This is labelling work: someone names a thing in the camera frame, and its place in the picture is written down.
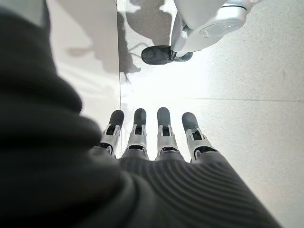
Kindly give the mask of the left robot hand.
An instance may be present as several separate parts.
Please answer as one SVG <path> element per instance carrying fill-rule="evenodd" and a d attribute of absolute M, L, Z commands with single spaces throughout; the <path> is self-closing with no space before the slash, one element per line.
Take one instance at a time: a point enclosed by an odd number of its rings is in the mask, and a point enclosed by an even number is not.
<path fill-rule="evenodd" d="M 182 116 L 191 161 L 158 110 L 163 147 L 150 161 L 124 114 L 102 132 L 60 76 L 44 0 L 0 3 L 0 225 L 3 228 L 277 228 L 279 223 L 201 132 Z"/>

